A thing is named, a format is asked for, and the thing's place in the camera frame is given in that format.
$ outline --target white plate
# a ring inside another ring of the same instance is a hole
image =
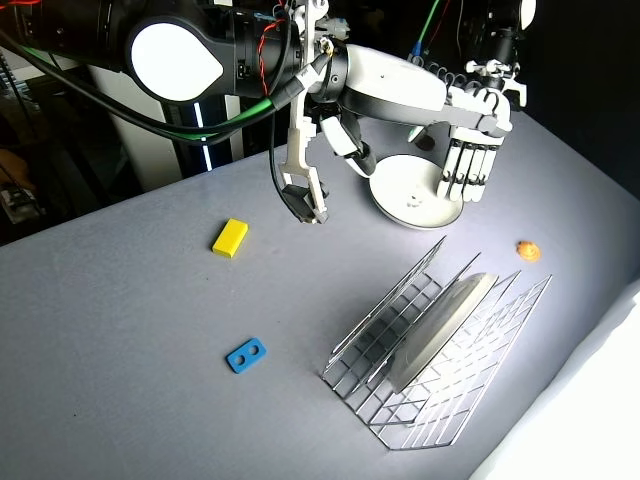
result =
[[[420,375],[497,281],[498,276],[489,273],[471,275],[451,285],[436,300],[395,354],[387,377],[395,393],[404,390]]]
[[[462,200],[436,197],[442,169],[424,158],[394,155],[381,160],[369,179],[376,205],[390,219],[412,228],[444,227],[462,212]]]

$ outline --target blue block with two holes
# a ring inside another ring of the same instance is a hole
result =
[[[235,373],[243,373],[267,354],[262,342],[252,338],[227,355],[227,363]]]

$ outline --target dish rack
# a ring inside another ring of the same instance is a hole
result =
[[[442,285],[427,269],[442,238],[333,349],[322,379],[390,450],[453,444],[544,294],[551,276],[507,304],[520,272],[499,280],[420,375],[395,394],[393,354],[476,255]]]

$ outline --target yellow block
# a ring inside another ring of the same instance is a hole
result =
[[[211,250],[219,255],[232,258],[248,231],[248,224],[230,218]]]

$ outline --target table surface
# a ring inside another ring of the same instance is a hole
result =
[[[0,249],[0,477],[467,478],[640,265],[640,203],[529,117],[514,124],[482,202],[439,230],[384,217],[319,138],[325,225],[290,217],[262,154]],[[381,157],[442,161],[446,142],[427,154],[407,131],[363,122]],[[229,217],[250,224],[233,260],[210,251]],[[523,270],[514,293],[554,280],[459,441],[388,452],[318,373],[445,234],[436,279],[481,251],[476,270]],[[540,262],[516,255],[523,239]],[[224,357],[253,336],[267,356],[235,375]]]

